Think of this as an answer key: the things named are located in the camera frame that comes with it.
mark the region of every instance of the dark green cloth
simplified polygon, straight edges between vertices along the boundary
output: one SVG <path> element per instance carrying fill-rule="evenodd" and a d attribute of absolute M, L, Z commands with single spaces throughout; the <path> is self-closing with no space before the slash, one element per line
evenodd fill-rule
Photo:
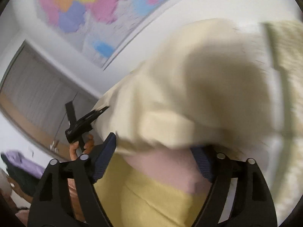
<path fill-rule="evenodd" d="M 6 170 L 9 176 L 19 184 L 20 188 L 25 194 L 33 196 L 39 183 L 39 179 L 12 165 L 5 154 L 1 154 L 1 158 L 7 166 Z"/>

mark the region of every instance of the purple cloth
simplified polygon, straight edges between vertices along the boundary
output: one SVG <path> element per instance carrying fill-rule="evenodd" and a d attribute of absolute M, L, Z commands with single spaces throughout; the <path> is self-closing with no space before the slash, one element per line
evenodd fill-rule
<path fill-rule="evenodd" d="M 19 151 L 10 150 L 5 152 L 4 154 L 12 165 L 26 171 L 27 173 L 31 174 L 32 176 L 38 179 L 42 177 L 45 168 L 40 165 L 37 165 L 29 159 L 26 159 Z"/>

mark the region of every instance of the pink fabric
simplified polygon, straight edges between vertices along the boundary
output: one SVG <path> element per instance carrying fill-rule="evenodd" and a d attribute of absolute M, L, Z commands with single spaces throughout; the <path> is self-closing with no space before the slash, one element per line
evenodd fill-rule
<path fill-rule="evenodd" d="M 27 226 L 29 210 L 20 210 L 15 215 L 25 226 Z"/>
<path fill-rule="evenodd" d="M 210 189 L 211 183 L 199 172 L 190 149 L 162 148 L 123 157 L 134 169 L 184 192 L 194 194 Z"/>

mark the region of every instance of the hand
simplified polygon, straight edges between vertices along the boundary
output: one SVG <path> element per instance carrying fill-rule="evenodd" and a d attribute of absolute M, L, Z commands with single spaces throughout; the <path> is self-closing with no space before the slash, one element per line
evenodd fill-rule
<path fill-rule="evenodd" d="M 76 150 L 79 147 L 79 142 L 74 142 L 69 145 L 69 155 L 71 157 L 71 160 L 76 160 L 78 158 Z M 94 136 L 89 134 L 88 135 L 88 141 L 84 145 L 85 150 L 83 151 L 83 154 L 89 154 L 91 150 L 94 147 Z"/>
<path fill-rule="evenodd" d="M 89 154 L 94 147 L 94 136 L 92 134 L 88 135 L 88 141 L 84 145 L 85 150 L 83 151 L 83 154 Z"/>
<path fill-rule="evenodd" d="M 9 176 L 7 177 L 7 181 L 11 184 L 12 190 L 14 190 L 17 195 L 19 195 L 20 197 L 24 198 L 24 192 L 20 188 L 19 184 L 14 179 L 12 179 Z"/>

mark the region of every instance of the yellow fabric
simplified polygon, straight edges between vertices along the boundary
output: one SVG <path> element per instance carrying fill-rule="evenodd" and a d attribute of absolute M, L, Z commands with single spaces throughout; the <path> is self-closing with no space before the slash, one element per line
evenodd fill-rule
<path fill-rule="evenodd" d="M 146 177 L 119 154 L 94 187 L 114 227 L 191 226 L 206 199 Z"/>

